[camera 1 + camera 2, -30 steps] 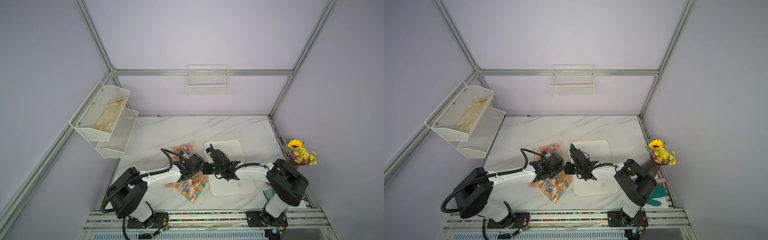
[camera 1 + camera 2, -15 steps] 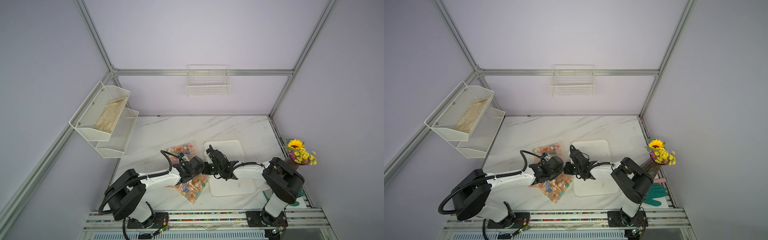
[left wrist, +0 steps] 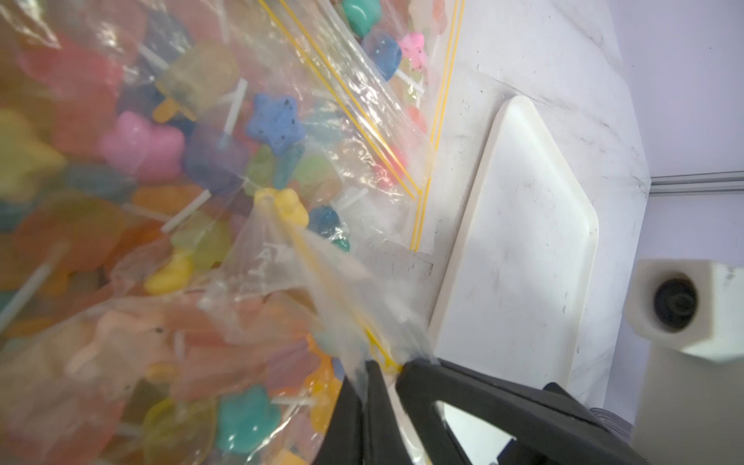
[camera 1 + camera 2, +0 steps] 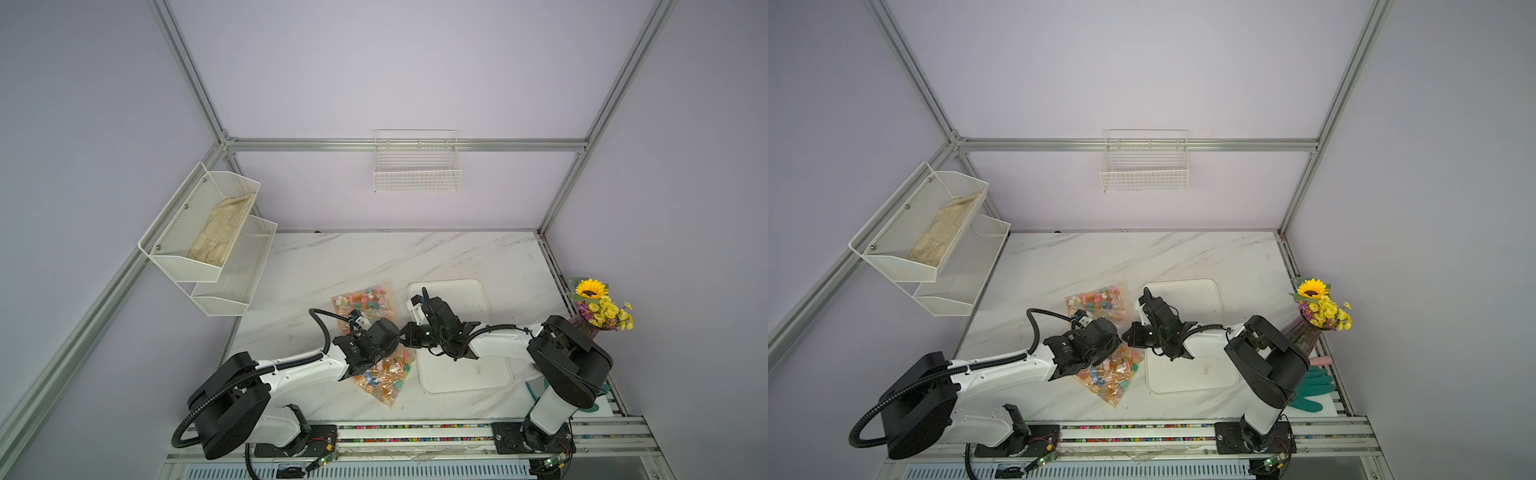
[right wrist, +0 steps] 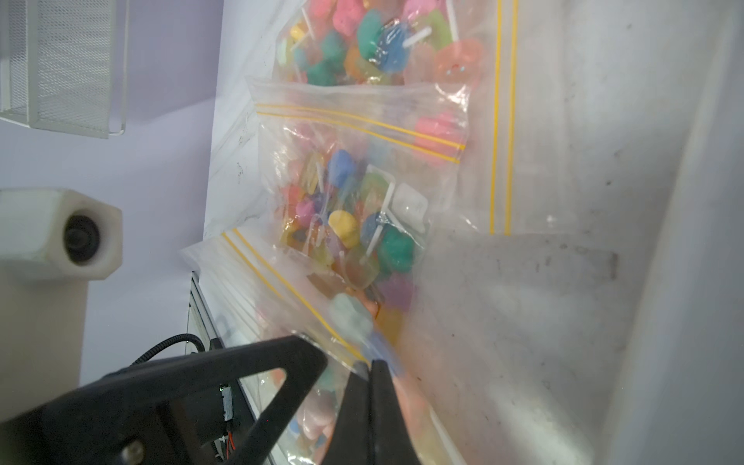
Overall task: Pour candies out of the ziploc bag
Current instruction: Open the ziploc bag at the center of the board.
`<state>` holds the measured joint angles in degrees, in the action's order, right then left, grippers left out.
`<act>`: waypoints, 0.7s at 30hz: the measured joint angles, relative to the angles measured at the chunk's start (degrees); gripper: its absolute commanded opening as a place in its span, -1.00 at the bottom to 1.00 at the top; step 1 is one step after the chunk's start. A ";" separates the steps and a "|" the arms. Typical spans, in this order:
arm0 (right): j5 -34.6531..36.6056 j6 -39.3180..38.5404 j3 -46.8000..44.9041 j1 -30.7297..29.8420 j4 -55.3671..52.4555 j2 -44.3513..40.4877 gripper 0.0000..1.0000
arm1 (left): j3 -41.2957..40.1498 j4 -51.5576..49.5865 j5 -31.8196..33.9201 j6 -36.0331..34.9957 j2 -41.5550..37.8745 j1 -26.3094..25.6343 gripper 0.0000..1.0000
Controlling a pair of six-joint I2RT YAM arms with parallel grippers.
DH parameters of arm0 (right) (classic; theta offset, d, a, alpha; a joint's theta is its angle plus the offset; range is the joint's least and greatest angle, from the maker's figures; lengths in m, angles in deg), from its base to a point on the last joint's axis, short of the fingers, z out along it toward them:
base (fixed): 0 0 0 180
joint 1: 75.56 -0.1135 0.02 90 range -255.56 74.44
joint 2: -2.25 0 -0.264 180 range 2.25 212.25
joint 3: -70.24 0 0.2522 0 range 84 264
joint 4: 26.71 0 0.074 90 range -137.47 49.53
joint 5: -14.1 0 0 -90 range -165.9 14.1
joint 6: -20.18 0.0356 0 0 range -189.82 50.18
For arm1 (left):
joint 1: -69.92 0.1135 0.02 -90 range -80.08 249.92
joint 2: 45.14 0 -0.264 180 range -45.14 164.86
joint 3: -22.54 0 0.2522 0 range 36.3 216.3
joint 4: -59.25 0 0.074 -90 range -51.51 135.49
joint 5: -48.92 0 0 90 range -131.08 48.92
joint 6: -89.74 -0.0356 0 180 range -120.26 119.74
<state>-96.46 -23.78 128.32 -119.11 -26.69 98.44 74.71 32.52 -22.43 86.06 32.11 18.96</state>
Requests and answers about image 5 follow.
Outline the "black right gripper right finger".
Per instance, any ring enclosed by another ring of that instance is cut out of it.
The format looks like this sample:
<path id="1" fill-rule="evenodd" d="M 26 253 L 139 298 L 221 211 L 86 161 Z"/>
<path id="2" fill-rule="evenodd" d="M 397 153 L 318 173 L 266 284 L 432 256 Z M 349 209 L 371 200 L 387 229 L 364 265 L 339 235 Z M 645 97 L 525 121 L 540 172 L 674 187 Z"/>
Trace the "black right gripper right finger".
<path id="1" fill-rule="evenodd" d="M 384 360 L 373 360 L 370 371 L 370 431 L 372 464 L 419 465 L 417 452 L 403 418 Z"/>

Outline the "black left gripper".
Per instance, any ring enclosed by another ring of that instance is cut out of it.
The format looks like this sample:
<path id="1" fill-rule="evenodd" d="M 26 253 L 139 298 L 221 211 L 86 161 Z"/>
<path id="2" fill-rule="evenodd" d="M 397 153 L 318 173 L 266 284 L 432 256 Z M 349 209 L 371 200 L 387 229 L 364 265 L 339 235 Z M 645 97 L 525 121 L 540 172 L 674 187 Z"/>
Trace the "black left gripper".
<path id="1" fill-rule="evenodd" d="M 231 464 L 263 464 L 327 356 L 298 336 L 146 362 L 74 389 L 1 424 L 4 464 L 212 464 L 184 401 L 280 369 L 285 380 L 236 439 Z"/>

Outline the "clear ziploc bag of candies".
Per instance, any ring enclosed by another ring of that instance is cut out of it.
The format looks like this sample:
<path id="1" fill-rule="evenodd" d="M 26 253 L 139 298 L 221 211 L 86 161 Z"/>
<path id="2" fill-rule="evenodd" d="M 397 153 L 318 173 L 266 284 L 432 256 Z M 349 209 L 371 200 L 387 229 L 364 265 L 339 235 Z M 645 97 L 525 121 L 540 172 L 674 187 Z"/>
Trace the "clear ziploc bag of candies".
<path id="1" fill-rule="evenodd" d="M 285 335 L 329 361 L 269 457 L 321 464 L 347 431 L 348 383 L 379 367 L 416 464 L 463 461 L 391 347 L 383 317 L 417 293 L 435 220 L 450 204 L 468 137 L 467 89 L 321 87 L 250 79 L 267 209 L 184 252 L 228 345 Z"/>

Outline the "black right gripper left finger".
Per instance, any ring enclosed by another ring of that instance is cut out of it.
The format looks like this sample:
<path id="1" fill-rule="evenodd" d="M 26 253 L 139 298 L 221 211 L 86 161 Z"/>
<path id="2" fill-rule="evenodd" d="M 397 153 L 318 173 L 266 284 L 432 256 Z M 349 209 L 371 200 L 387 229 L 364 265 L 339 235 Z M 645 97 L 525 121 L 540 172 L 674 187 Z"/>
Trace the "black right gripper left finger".
<path id="1" fill-rule="evenodd" d="M 322 464 L 371 464 L 370 431 L 369 368 L 356 362 Z"/>

